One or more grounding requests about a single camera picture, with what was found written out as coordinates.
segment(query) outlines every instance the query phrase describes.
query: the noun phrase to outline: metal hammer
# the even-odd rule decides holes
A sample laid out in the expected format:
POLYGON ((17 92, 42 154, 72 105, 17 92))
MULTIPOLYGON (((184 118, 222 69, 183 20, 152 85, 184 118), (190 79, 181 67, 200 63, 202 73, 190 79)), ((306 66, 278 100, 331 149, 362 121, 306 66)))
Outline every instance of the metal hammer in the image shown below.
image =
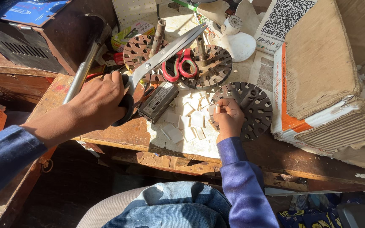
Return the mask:
POLYGON ((85 56, 84 61, 78 67, 77 73, 75 73, 73 82, 71 83, 70 89, 68 90, 66 97, 64 98, 63 104, 71 101, 71 99, 73 99, 81 91, 85 79, 87 78, 88 71, 90 70, 92 63, 94 62, 95 56, 97 56, 99 48, 104 44, 105 40, 112 32, 111 26, 109 26, 105 18, 98 13, 87 13, 85 14, 85 16, 101 19, 104 23, 104 26, 100 33, 94 35, 93 41, 91 42, 87 50, 87 55, 85 56))

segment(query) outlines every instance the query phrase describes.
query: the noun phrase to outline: blue sleeve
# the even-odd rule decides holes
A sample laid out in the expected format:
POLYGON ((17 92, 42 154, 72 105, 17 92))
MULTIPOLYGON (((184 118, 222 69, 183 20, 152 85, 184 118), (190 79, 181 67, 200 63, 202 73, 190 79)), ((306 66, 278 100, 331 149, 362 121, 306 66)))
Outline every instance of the blue sleeve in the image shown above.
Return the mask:
POLYGON ((239 137, 220 141, 218 151, 222 161, 222 188, 232 204, 229 224, 232 228, 279 227, 263 193, 261 170, 247 160, 239 137))
POLYGON ((0 131, 0 190, 47 148, 34 135, 19 126, 0 131))

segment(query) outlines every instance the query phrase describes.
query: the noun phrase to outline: hammer head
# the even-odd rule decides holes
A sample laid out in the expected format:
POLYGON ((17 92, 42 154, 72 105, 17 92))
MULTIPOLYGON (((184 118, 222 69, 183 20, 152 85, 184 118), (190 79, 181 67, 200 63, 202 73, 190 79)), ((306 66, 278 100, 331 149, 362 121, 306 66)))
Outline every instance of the hammer head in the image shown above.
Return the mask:
POLYGON ((108 24, 108 22, 105 20, 105 18, 98 13, 86 13, 85 16, 99 18, 100 20, 102 20, 103 27, 102 27, 102 30, 97 34, 95 42, 98 45, 104 44, 105 40, 112 33, 111 26, 108 24))

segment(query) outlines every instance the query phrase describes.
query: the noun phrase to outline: metal shaft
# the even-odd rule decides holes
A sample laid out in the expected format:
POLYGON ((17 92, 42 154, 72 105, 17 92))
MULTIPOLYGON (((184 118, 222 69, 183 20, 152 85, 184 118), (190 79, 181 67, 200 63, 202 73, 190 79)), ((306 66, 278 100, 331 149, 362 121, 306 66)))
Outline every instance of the metal shaft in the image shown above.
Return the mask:
POLYGON ((95 39, 93 39, 89 49, 87 50, 87 55, 85 56, 84 61, 78 67, 77 73, 75 73, 73 83, 71 83, 63 104, 71 101, 71 99, 73 99, 81 91, 85 79, 87 78, 88 71, 90 70, 95 56, 97 56, 98 50, 101 47, 101 45, 97 44, 94 40, 95 39))
POLYGON ((202 33, 197 37, 197 47, 200 55, 200 65, 204 67, 206 66, 206 50, 202 33))
POLYGON ((152 49, 150 50, 149 57, 153 57, 159 51, 160 44, 164 38, 165 20, 159 20, 157 23, 157 29, 155 37, 153 38, 152 49))

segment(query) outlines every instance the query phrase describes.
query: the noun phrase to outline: red scissors handle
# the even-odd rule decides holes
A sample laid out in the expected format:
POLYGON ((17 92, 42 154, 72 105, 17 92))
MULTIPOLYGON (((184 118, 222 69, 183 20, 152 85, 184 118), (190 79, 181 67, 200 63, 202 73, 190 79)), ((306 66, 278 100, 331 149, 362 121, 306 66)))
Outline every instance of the red scissors handle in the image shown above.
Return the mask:
POLYGON ((198 67, 194 63, 194 61, 191 59, 191 49, 187 48, 184 50, 184 58, 178 65, 178 70, 184 77, 194 77, 198 73, 198 67), (183 69, 183 66, 188 63, 190 65, 190 68, 192 68, 192 73, 186 72, 183 69))
POLYGON ((180 62, 182 54, 183 54, 183 49, 181 49, 179 52, 177 52, 177 54, 174 55, 174 58, 176 58, 174 62, 173 62, 174 58, 171 58, 163 62, 163 64, 161 65, 161 69, 163 70, 163 76, 166 80, 170 82, 175 82, 180 78, 178 63, 180 62))

